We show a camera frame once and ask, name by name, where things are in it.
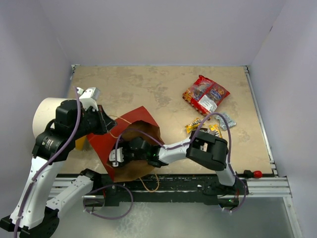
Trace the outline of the red paper bag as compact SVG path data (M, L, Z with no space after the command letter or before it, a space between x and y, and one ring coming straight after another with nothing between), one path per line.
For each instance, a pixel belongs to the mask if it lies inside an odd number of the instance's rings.
M146 149L133 150L132 145L157 150L164 144L160 128L149 111L141 106L118 117L117 126L105 135L89 134L88 141L113 182L134 181L148 175L154 166L146 160Z

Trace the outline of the small orange snack packet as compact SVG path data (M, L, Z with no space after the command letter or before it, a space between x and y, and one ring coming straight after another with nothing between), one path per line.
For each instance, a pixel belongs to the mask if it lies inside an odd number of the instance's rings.
M196 118L192 123L185 126L186 133L190 133L198 128L198 126L202 123L200 118Z

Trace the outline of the red snack packet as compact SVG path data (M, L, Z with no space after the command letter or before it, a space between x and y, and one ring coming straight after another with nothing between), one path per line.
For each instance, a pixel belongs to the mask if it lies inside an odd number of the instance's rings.
M215 81L199 75L182 98L203 116L214 113L230 92Z

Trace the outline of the silver foil snack packet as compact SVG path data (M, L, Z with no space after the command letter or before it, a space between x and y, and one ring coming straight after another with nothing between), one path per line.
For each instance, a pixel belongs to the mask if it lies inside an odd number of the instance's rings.
M221 113L221 114L222 114L222 117L219 115L216 115L215 119L219 121L219 125L222 130L227 130L227 126L231 128L236 125L236 122L227 113Z

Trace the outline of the yellow snack packet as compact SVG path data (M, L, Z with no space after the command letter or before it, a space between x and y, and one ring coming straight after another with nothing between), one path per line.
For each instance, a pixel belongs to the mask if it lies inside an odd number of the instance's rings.
M222 134L218 124L209 125L208 133L216 137L222 138Z

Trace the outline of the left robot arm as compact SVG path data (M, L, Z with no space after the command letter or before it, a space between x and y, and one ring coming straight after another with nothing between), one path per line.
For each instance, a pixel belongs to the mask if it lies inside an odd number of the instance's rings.
M20 238L50 238L71 203L102 189L100 174L86 169L56 197L49 195L56 176L75 148L75 141L89 134L104 135L116 126L101 105L85 106L80 100L64 100L44 131L35 140L31 169L14 211L1 219L0 227Z

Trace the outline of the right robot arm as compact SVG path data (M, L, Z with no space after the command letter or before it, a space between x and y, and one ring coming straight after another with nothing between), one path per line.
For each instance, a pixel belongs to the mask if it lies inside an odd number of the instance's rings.
M123 164L142 160L160 168L176 161L190 159L215 171L221 190L232 194L238 188L238 177L231 166L232 138L228 141L210 133L195 130L190 137L169 145L151 145L141 137L136 137L122 146L116 144L115 161Z

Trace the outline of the yellow roll holder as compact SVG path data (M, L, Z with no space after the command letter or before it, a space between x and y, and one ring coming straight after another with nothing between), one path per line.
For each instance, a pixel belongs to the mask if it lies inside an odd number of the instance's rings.
M85 151L87 147L86 141L87 138L85 136L75 140L75 149L78 151Z

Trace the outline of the white paper roll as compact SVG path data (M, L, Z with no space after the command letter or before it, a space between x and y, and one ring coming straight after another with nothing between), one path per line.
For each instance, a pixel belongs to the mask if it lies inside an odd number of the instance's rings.
M55 119L55 111L66 98L45 98L41 101L33 117L32 130L36 138L45 131L47 124Z

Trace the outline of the red emergency stop button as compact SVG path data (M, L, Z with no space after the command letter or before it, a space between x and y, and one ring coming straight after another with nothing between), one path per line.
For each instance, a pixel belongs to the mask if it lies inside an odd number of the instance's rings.
M246 179L260 179L263 177L263 174L261 171L250 171L250 170L244 170L243 177Z

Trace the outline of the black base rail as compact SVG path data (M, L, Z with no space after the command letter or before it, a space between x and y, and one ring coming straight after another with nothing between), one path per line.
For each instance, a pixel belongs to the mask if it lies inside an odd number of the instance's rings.
M237 188L219 183L214 174L161 174L142 179L113 183L102 175L86 197L95 197L106 206L121 202L148 203L203 203L235 208L249 194L247 182L238 179Z

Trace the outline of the aluminium table frame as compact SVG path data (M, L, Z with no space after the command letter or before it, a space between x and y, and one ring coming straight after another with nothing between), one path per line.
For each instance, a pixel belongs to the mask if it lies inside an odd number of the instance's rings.
M292 198L291 189L289 187L289 182L287 177L280 177L278 175L278 171L276 168L276 164L271 152L271 148L268 142L267 134L265 131L264 123L262 120L262 116L260 113L260 109L258 107L258 103L256 100L256 96L253 90L253 86L250 78L250 70L248 66L243 66L245 76L247 78L247 82L249 84L250 92L253 98L253 102L255 105L255 109L257 112L258 120L260 123L260 128L263 136L263 140L265 143L266 151L269 158L269 163L271 166L272 177L264 177L264 178L250 178L247 179L249 186L249 197L281 197L282 199Z

